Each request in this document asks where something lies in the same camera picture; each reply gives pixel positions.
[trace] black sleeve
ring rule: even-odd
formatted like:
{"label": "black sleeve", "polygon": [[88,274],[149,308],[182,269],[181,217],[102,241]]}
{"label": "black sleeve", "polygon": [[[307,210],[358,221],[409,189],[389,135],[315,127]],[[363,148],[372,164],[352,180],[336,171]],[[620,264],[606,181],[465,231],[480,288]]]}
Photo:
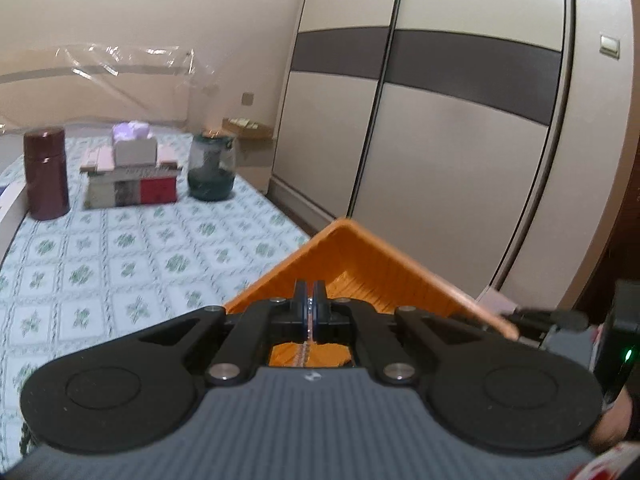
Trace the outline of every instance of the black sleeve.
{"label": "black sleeve", "polygon": [[625,440],[640,440],[640,395],[632,395],[631,402],[633,405],[631,422],[629,423],[629,431],[626,432]]}

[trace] jar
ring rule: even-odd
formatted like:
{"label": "jar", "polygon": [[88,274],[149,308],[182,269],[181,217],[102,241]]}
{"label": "jar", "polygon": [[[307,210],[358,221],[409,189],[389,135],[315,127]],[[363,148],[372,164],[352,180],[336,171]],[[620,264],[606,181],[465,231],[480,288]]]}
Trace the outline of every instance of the jar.
{"label": "jar", "polygon": [[24,176],[29,212],[34,220],[53,220],[69,212],[64,128],[24,134]]}
{"label": "jar", "polygon": [[187,172],[191,196],[205,202],[225,200],[231,196],[235,179],[234,137],[226,132],[194,135]]}

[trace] plastic wrap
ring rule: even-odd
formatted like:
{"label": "plastic wrap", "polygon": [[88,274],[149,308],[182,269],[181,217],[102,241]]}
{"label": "plastic wrap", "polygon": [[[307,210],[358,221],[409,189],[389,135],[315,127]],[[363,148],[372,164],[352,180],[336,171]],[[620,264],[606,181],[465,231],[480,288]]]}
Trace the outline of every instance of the plastic wrap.
{"label": "plastic wrap", "polygon": [[214,73],[188,48],[74,45],[0,56],[0,133],[139,120],[205,126]]}

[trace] wall outlet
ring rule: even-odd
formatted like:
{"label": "wall outlet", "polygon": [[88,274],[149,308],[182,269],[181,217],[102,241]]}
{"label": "wall outlet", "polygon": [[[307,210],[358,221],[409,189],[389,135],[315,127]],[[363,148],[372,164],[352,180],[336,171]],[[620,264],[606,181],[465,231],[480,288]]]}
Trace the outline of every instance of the wall outlet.
{"label": "wall outlet", "polygon": [[241,102],[243,106],[251,106],[252,104],[254,104],[254,93],[253,92],[243,93]]}

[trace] tablecloth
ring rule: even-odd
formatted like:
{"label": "tablecloth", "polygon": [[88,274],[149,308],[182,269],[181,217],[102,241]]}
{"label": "tablecloth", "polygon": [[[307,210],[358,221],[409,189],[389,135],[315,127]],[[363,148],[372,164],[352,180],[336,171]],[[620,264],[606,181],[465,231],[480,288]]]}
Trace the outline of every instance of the tablecloth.
{"label": "tablecloth", "polygon": [[[191,136],[158,135],[186,166]],[[71,211],[22,222],[0,269],[0,471],[19,458],[18,400],[45,362],[208,304],[223,304],[308,237],[242,178],[232,198],[101,210],[84,208],[89,147],[106,137],[66,140]],[[22,158],[0,186],[24,181]]]}

